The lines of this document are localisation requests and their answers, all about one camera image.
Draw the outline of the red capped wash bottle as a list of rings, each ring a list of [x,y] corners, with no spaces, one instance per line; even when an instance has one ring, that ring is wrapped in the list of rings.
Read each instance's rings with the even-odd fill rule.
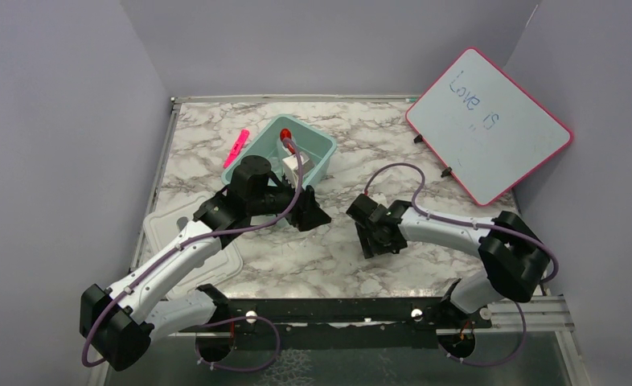
[[[279,151],[285,154],[288,154],[288,155],[295,154],[293,137],[289,129],[283,128],[280,130],[278,134],[277,148]]]

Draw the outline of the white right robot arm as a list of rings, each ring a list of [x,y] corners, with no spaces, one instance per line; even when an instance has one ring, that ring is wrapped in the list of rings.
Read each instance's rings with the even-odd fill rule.
[[[389,207],[361,194],[347,209],[363,255],[397,254],[410,242],[439,245],[477,257],[482,269],[457,279],[442,297],[435,314],[451,327],[461,326],[484,306],[507,299],[531,301],[552,259],[531,229],[515,213],[468,219],[423,214],[411,202]]]

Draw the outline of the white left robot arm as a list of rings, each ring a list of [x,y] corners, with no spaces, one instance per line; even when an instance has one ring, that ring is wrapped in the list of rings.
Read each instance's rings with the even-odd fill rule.
[[[80,334],[85,367],[107,363],[115,371],[134,365],[150,344],[195,319],[208,330],[227,322],[228,309],[204,292],[167,301],[165,295],[192,270],[238,236],[286,220],[300,232],[330,223],[306,177],[312,162],[304,154],[281,160],[277,177],[267,158],[244,156],[232,178],[203,201],[191,220],[163,250],[131,274],[103,289],[89,286],[80,297]]]

